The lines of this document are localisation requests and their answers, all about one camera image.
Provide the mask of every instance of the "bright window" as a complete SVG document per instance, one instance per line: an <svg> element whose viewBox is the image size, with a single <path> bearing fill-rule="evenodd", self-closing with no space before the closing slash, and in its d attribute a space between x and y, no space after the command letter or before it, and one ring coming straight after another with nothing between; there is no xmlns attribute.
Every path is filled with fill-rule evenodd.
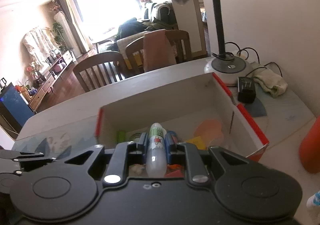
<svg viewBox="0 0 320 225"><path fill-rule="evenodd" d="M140 17L136 0L73 0L86 32L92 39L132 17Z"/></svg>

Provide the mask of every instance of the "towel on chair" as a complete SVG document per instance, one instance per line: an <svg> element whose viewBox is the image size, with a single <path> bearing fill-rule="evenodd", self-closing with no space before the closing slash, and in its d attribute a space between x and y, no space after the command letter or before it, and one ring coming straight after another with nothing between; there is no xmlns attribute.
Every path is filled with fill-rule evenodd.
<svg viewBox="0 0 320 225"><path fill-rule="evenodd" d="M284 93L288 87L285 80L270 69L258 69L253 72L253 79L259 83L265 92L269 92L273 98Z"/></svg>
<svg viewBox="0 0 320 225"><path fill-rule="evenodd" d="M164 29L144 34L143 68L144 72L177 64L174 51L165 36Z"/></svg>

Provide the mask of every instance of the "yellow object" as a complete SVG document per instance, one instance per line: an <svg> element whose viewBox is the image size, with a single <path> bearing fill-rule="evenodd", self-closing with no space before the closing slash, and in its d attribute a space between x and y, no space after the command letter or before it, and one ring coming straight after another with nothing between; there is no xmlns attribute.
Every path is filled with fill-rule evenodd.
<svg viewBox="0 0 320 225"><path fill-rule="evenodd" d="M134 59L136 60L138 66L142 65L142 60L141 60L139 54L134 54L133 57L134 57ZM132 69L132 66L131 66L129 60L128 60L128 59L124 59L124 61L125 61L125 64L127 65L127 68L128 68L129 70L131 70L131 69Z"/></svg>
<svg viewBox="0 0 320 225"><path fill-rule="evenodd" d="M203 141L202 141L200 136L199 137L195 137L195 138L191 138L191 139L187 140L186 142L196 145L196 147L198 149L200 149L200 150L205 150L206 149L206 146L203 143Z"/></svg>

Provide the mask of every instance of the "pink towel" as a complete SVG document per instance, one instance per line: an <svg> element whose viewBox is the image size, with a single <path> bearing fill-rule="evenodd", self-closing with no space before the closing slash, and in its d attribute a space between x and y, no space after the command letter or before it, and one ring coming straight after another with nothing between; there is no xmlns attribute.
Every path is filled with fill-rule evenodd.
<svg viewBox="0 0 320 225"><path fill-rule="evenodd" d="M143 37L144 72L177 64L165 29L145 33Z"/></svg>

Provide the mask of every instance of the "lamp base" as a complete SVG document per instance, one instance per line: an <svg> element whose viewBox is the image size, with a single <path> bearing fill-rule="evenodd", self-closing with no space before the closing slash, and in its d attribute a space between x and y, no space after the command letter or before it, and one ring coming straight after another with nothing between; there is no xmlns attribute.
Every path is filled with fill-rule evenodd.
<svg viewBox="0 0 320 225"><path fill-rule="evenodd" d="M235 56L232 61L213 58L204 67L204 73L215 73L226 86L237 86L238 77L245 77L253 70L250 63Z"/></svg>

